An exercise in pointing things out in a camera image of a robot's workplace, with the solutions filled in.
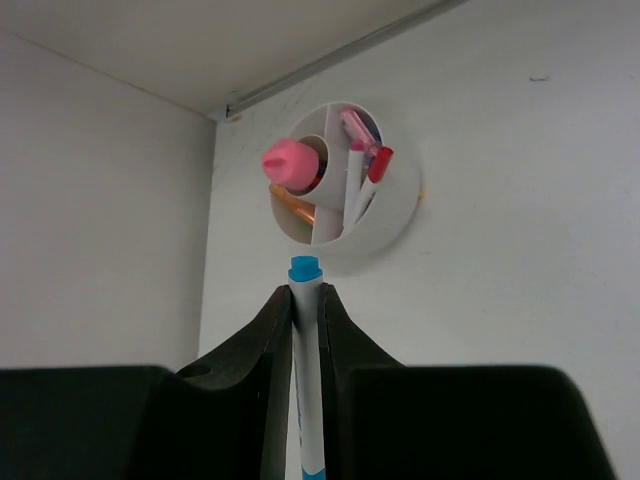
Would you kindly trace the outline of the pink capped marker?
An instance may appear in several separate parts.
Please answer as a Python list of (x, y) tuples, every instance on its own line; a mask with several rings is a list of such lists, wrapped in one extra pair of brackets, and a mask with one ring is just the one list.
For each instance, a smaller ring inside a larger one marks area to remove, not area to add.
[(345, 198), (343, 209), (344, 221), (348, 220), (361, 188), (364, 159), (365, 144), (362, 140), (353, 140), (350, 145), (347, 158)]

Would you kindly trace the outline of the pink glue bottle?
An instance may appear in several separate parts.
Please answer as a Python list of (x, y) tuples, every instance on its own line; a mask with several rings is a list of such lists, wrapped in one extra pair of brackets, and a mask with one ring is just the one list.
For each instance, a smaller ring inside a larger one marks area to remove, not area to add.
[(312, 189), (319, 182), (322, 165), (314, 148), (291, 138), (277, 140), (261, 159), (267, 178), (293, 192)]

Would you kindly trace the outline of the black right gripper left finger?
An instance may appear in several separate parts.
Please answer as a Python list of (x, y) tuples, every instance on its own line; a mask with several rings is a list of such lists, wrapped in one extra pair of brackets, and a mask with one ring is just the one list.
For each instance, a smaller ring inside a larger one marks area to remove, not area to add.
[(292, 294), (208, 354), (159, 366), (3, 370), (5, 479), (281, 479)]

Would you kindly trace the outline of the red capped marker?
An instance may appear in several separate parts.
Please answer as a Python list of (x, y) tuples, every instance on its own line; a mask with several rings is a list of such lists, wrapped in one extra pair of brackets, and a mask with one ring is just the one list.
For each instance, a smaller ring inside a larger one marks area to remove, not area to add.
[(394, 155), (394, 150), (387, 146), (378, 149), (370, 163), (365, 180), (355, 201), (353, 210), (346, 222), (347, 228), (352, 228), (364, 214), (370, 201), (376, 194), (379, 184), (385, 176), (386, 170)]

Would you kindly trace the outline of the pink correction tape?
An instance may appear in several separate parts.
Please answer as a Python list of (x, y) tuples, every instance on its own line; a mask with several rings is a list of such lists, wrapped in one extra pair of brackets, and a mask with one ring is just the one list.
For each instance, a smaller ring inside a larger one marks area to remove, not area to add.
[(354, 141), (360, 141), (364, 145), (365, 151), (370, 156), (374, 156), (378, 151), (379, 142), (359, 113), (354, 109), (347, 108), (340, 112), (340, 118), (347, 135)]

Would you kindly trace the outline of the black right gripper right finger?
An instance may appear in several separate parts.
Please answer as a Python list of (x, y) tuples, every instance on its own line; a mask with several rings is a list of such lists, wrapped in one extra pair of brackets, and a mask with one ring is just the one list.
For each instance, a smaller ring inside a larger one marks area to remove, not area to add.
[(349, 317), (318, 306), (330, 479), (612, 479), (573, 381), (548, 366), (406, 366)]

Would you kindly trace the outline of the blue capped marker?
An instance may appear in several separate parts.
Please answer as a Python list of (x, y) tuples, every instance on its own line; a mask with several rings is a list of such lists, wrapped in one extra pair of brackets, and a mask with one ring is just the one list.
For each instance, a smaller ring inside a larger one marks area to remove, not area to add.
[(324, 479), (323, 406), (318, 305), (323, 271), (314, 256), (296, 256), (288, 271), (294, 301), (293, 355), (302, 477)]

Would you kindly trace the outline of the orange correction tape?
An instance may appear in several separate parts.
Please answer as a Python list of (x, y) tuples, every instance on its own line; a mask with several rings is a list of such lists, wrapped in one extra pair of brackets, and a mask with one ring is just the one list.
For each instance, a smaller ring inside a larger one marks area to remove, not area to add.
[(303, 220), (308, 225), (313, 226), (315, 221), (315, 206), (311, 203), (300, 200), (293, 196), (282, 185), (270, 184), (269, 191), (290, 212)]

